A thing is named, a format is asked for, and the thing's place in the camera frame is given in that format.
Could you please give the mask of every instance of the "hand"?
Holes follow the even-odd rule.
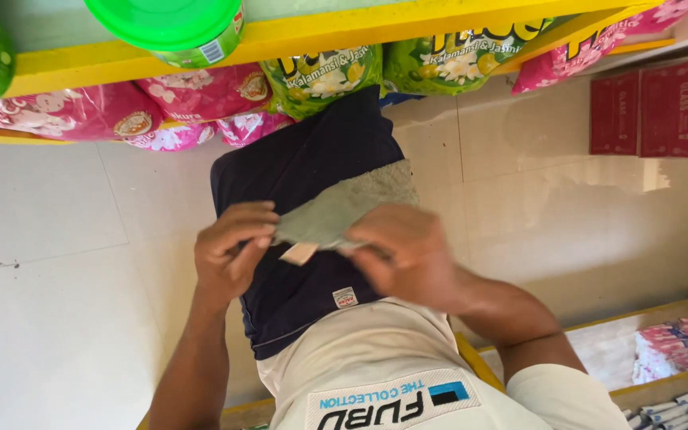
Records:
[[[404,204],[384,204],[345,232],[366,242],[344,252],[382,295],[452,315],[468,301],[458,279],[440,218]]]
[[[205,305],[210,311],[225,310],[233,298],[248,290],[280,220],[272,212],[274,207],[272,201],[233,204],[198,234],[194,305]],[[248,243],[239,249],[244,240]]]

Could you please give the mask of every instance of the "sleeve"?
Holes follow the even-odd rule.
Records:
[[[537,364],[522,369],[508,381],[506,392],[554,430],[631,428],[604,384],[567,366]]]

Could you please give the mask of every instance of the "white tiled floor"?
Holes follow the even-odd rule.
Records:
[[[688,160],[586,155],[588,81],[387,108],[456,257],[566,325],[688,294]],[[184,325],[228,148],[0,146],[0,428],[133,428]],[[268,396],[240,310],[228,405]]]

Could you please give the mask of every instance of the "white t-shirt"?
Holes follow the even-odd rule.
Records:
[[[444,314],[396,298],[333,312],[257,366],[273,430],[629,428],[605,386],[569,367],[528,367],[499,392],[458,355]]]

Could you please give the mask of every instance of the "person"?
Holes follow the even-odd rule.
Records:
[[[318,252],[301,267],[278,260],[288,249],[271,246],[280,214],[402,159],[377,93],[346,96],[215,162],[218,218],[196,240],[190,316],[150,430],[219,428],[235,298],[276,399],[273,429],[628,428],[547,307],[454,263],[433,213],[384,204],[345,232],[368,246]],[[506,394],[459,356],[447,315],[498,350]]]

